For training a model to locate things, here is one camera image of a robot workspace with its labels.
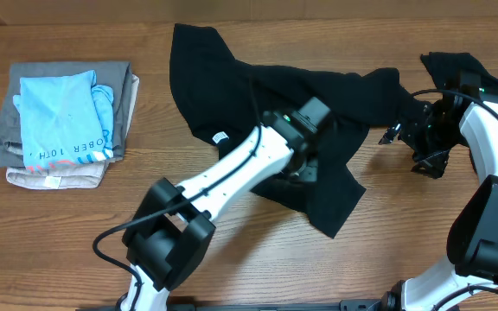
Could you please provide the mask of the beige folded garment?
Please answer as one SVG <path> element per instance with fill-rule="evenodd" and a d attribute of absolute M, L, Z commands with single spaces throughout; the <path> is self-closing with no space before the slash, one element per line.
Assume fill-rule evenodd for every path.
<path fill-rule="evenodd" d="M 131 99 L 123 121 L 123 134 L 120 150 L 125 154 L 125 141 L 131 127 L 132 115 L 135 109 L 137 92 L 139 88 L 139 77 L 131 74 Z M 121 161 L 124 155 L 115 155 L 112 159 L 93 164 L 80 164 L 78 166 L 67 166 L 64 168 L 50 168 L 49 170 L 30 171 L 26 168 L 11 168 L 6 170 L 6 180 L 10 184 L 33 190 L 51 189 L 73 189 L 73 188 L 96 188 L 103 180 L 104 174 L 112 162 Z"/>

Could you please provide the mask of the grey folded garment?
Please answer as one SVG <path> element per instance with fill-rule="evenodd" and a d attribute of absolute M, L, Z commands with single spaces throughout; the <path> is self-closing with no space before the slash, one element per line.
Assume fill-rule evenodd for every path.
<path fill-rule="evenodd" d="M 133 82 L 129 61 L 22 62 L 10 66 L 8 91 L 0 111 L 0 168 L 23 166 L 20 117 L 12 102 L 12 98 L 20 92 L 19 79 L 70 76 L 88 70 L 96 73 L 98 84 L 113 90 L 113 153 L 117 160 L 124 158 Z"/>

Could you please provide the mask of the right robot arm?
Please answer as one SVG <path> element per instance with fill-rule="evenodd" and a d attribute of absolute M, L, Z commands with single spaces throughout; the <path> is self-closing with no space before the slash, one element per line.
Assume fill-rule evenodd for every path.
<path fill-rule="evenodd" d="M 398 121 L 380 143 L 399 139 L 414 151 L 413 172 L 437 179 L 450 150 L 469 148 L 479 187 L 447 237 L 446 254 L 423 274 L 400 281 L 374 310 L 455 310 L 480 292 L 498 295 L 498 91 L 479 73 L 461 71 L 424 108 L 423 120 Z"/>

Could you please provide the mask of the black clothes pile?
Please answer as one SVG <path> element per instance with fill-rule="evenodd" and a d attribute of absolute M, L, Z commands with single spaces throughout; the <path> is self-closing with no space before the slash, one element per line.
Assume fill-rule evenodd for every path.
<path fill-rule="evenodd" d="M 498 79 L 471 54 L 430 52 L 421 55 L 420 60 L 437 91 L 463 97 L 463 113 L 472 104 L 472 98 L 498 99 Z M 469 145 L 462 134 L 459 144 Z"/>

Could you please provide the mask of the light blue folded shirt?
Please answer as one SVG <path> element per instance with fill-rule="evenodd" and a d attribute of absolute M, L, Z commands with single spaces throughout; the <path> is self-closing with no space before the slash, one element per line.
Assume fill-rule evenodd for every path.
<path fill-rule="evenodd" d="M 32 172 L 110 160 L 113 90 L 93 70 L 71 76 L 21 78 L 19 112 L 24 167 Z"/>

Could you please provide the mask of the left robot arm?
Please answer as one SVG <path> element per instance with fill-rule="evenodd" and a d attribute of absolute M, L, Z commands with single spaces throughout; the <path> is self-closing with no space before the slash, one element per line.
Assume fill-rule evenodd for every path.
<path fill-rule="evenodd" d="M 257 185 L 299 189 L 317 180 L 316 146 L 331 110 L 311 98 L 298 110 L 267 111 L 247 139 L 213 167 L 173 185 L 162 178 L 124 231 L 135 275 L 118 310 L 164 310 L 169 292 L 201 263 L 215 220 Z"/>

